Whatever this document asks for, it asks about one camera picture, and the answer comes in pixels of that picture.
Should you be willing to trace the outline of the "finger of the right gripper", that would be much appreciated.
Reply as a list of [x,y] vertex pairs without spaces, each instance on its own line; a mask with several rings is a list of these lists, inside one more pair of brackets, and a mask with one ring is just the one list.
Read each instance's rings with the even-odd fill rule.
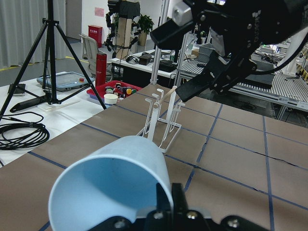
[[168,20],[150,33],[154,44],[162,50],[180,50],[183,37],[192,30],[194,22],[190,21],[178,26],[173,20]]

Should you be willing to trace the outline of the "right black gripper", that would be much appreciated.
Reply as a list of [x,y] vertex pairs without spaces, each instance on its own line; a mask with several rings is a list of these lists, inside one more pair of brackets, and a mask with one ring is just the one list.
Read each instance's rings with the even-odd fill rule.
[[248,57],[224,64],[220,56],[277,44],[308,25],[306,0],[227,0],[224,5],[195,0],[191,9],[193,19],[210,28],[216,52],[210,54],[200,74],[177,87],[183,102],[206,89],[225,93],[257,69]]

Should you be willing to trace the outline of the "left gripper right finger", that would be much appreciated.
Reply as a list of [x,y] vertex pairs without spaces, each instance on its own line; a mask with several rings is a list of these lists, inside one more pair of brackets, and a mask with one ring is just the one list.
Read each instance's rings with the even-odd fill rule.
[[181,183],[172,183],[172,198],[174,203],[174,213],[183,213],[188,210],[185,192]]

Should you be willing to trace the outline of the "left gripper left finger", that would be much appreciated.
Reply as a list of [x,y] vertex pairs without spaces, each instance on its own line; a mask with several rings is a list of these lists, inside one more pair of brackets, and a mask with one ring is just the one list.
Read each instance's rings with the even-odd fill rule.
[[171,212],[172,206],[167,194],[160,183],[156,184],[156,210],[159,212]]

